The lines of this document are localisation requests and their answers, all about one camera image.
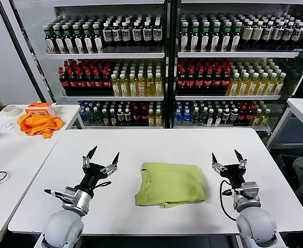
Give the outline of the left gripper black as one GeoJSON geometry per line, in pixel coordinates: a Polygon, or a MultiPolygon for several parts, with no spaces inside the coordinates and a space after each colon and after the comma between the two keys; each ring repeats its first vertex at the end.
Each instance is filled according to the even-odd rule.
{"type": "Polygon", "coordinates": [[[97,184],[101,179],[107,179],[107,174],[113,174],[117,171],[117,164],[119,160],[120,152],[117,153],[112,163],[104,167],[99,164],[90,163],[97,146],[91,149],[86,156],[82,157],[83,165],[82,170],[84,172],[84,177],[81,182],[75,186],[75,189],[87,193],[91,198],[94,197],[94,189],[99,187],[106,187],[111,184],[110,181],[106,181],[97,184]]]}

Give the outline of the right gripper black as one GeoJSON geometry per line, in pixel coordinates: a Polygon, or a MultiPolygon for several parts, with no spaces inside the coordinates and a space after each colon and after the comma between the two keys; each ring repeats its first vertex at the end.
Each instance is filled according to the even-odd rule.
{"type": "Polygon", "coordinates": [[[212,168],[220,176],[227,178],[232,188],[240,188],[241,184],[245,182],[243,175],[246,173],[247,159],[244,159],[239,151],[234,150],[239,164],[222,165],[220,164],[214,153],[212,153],[212,168]]]}

